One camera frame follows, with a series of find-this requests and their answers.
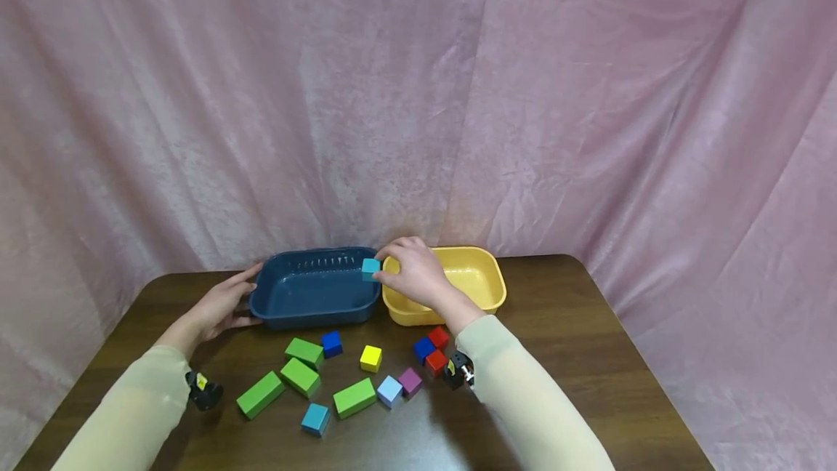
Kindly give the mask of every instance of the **sleeve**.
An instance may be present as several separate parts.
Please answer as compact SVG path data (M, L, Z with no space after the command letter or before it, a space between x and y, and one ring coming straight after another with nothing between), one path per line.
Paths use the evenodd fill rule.
M170 346L145 352L117 379L53 470L148 470L186 410L188 371L183 354Z
M495 316L470 323L456 346L474 363L474 394L499 418L527 469L613 470L567 395Z

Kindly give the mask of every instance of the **yellow plastic basket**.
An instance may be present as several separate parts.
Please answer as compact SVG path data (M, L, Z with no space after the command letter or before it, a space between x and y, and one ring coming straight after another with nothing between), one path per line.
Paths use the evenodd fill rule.
M483 311L494 315L506 301L506 283L497 266L497 259L481 247L434 247L448 280L469 296ZM384 271L398 273L395 258L384 260ZM406 296L384 286L382 292L389 316L401 326L431 326L445 321L428 307L416 304Z

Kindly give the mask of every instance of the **green rectangular block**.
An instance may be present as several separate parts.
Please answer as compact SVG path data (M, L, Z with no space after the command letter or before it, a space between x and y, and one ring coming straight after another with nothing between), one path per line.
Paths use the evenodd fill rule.
M375 388L369 378L362 379L357 384L350 385L341 392L334 394L334 406L340 420L356 414L375 403Z
M285 350L285 356L288 357L288 360L298 358L314 370L319 369L320 364L323 364L323 359L325 359L323 346L312 344L303 339L291 340L291 344L288 344L288 349Z
M285 384L271 371L242 396L238 396L236 403L250 420L260 414L277 396L285 390Z
M302 393L305 398L311 398L316 390L320 389L320 376L312 368L305 366L301 361L292 358L283 367L279 374L291 387Z

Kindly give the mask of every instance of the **pink curtain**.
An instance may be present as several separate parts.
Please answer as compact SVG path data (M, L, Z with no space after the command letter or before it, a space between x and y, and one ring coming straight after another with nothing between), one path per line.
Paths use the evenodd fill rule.
M2 469L149 280L402 233L572 253L718 469L837 465L833 0L0 13Z

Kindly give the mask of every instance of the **blue plastic basket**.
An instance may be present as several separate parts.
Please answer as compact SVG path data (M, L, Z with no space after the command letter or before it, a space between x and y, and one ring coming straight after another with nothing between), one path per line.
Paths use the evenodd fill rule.
M271 329L368 321L381 284L364 282L361 264L374 256L369 247L280 253L264 263L250 311Z

